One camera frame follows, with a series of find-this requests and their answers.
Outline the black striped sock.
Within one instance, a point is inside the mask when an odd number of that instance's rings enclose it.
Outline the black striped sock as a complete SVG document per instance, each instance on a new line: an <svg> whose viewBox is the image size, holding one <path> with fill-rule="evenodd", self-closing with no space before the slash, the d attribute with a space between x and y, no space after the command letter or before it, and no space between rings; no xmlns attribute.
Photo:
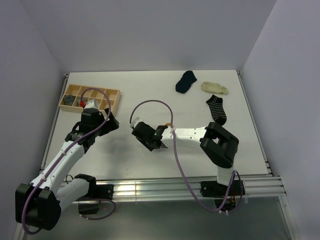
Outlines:
<svg viewBox="0 0 320 240"><path fill-rule="evenodd" d="M223 126L227 122L227 115L223 108L223 99L213 94L206 101L206 104L209 107L212 119L219 125Z"/></svg>

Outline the light grey sock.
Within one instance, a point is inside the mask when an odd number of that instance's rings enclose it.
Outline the light grey sock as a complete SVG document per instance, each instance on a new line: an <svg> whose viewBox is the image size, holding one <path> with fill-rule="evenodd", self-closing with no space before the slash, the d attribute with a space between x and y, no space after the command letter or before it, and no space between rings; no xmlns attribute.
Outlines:
<svg viewBox="0 0 320 240"><path fill-rule="evenodd" d="M88 101L88 98L83 98L81 99L80 97L77 97L73 103L73 106L74 107L81 107L81 101L84 102L84 105L87 104L87 101Z"/></svg>

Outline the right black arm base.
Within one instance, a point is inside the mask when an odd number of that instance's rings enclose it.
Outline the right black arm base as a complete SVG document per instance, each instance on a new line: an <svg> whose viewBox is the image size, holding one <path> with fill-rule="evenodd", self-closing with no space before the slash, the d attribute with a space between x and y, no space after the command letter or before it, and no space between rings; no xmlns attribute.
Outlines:
<svg viewBox="0 0 320 240"><path fill-rule="evenodd" d="M214 181L202 181L200 183L201 189L200 194L204 198L214 198L214 204L216 208L219 208L223 202L223 198L227 191L227 186L219 184L216 180ZM237 197L244 197L246 194L243 181L238 179L234 180L229 189L226 202L222 207L221 211L232 211L237 206Z"/></svg>

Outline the aluminium frame rail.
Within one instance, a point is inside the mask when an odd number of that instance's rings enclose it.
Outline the aluminium frame rail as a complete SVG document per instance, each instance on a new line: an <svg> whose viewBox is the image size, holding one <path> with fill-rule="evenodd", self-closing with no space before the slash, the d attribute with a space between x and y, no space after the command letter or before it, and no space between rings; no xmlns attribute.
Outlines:
<svg viewBox="0 0 320 240"><path fill-rule="evenodd" d="M243 199L283 197L286 191L279 176L243 176ZM112 200L121 202L158 202L193 200L183 178L97 180L98 186L113 185Z"/></svg>

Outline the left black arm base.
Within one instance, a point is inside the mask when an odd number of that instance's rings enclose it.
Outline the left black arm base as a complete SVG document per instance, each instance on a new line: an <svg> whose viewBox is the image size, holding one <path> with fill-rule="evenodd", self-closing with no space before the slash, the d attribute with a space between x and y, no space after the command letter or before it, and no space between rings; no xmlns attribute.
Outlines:
<svg viewBox="0 0 320 240"><path fill-rule="evenodd" d="M113 213L116 210L116 203L113 202L113 194L113 184L98 184L91 195L78 199L78 213L85 216L96 215L101 209L103 202L112 205L110 214Z"/></svg>

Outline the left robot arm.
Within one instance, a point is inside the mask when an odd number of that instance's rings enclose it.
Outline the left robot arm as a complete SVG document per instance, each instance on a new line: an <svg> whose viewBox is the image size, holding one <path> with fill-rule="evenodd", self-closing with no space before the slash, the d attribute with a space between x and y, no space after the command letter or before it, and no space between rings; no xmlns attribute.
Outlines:
<svg viewBox="0 0 320 240"><path fill-rule="evenodd" d="M85 108L81 120L67 134L58 154L51 163L29 184L20 184L15 191L15 220L24 231L33 234L27 227L52 230L61 213L76 200L104 201L112 199L112 190L106 193L97 187L96 178L78 174L62 187L61 184L73 166L102 137L119 128L109 108L104 116L97 108Z"/></svg>

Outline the wooden compartment tray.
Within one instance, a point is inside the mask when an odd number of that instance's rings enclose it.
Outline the wooden compartment tray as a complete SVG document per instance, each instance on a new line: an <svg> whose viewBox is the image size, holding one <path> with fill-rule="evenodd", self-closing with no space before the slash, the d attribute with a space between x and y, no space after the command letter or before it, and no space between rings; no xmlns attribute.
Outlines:
<svg viewBox="0 0 320 240"><path fill-rule="evenodd" d="M104 116L107 115L105 109L109 107L108 100L110 100L111 112L116 114L117 108L121 98L121 91L112 88L99 88L93 89L93 86L70 84L59 102L59 108L65 112L81 113L83 108L81 106L81 97L86 104L89 100L96 100L100 112Z"/></svg>

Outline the dark grey sock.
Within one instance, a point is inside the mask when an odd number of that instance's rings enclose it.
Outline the dark grey sock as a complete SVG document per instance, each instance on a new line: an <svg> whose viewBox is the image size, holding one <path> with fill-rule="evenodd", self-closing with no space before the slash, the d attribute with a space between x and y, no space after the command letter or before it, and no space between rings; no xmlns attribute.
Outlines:
<svg viewBox="0 0 320 240"><path fill-rule="evenodd" d="M64 105L72 106L75 99L76 99L76 97L74 95L68 94L68 95L65 95L62 100L63 100Z"/></svg>

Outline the navy blue sock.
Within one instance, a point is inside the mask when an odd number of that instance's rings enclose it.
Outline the navy blue sock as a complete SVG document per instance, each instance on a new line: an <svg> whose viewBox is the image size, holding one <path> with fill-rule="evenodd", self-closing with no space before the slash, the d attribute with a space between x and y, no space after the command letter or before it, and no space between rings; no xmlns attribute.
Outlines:
<svg viewBox="0 0 320 240"><path fill-rule="evenodd" d="M185 94L191 86L197 81L197 78L192 70L186 71L180 80L175 85L175 91L180 94Z"/></svg>

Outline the cream sock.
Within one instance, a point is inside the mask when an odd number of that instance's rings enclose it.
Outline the cream sock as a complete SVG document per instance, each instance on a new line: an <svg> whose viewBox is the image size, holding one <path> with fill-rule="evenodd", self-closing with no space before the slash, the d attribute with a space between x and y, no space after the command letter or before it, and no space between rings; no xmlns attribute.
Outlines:
<svg viewBox="0 0 320 240"><path fill-rule="evenodd" d="M228 89L220 85L219 83L205 81L200 86L201 90L207 93L226 95L228 94Z"/></svg>

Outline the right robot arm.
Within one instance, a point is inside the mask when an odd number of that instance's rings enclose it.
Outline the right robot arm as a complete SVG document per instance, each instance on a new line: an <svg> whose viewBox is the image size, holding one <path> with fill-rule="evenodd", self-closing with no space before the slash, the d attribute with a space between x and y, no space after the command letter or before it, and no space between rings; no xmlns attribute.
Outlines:
<svg viewBox="0 0 320 240"><path fill-rule="evenodd" d="M136 118L130 125L131 134L149 151L177 146L200 148L217 166L216 189L222 195L229 194L233 188L232 174L234 158L239 140L216 122L198 128L175 128L159 125L156 129Z"/></svg>

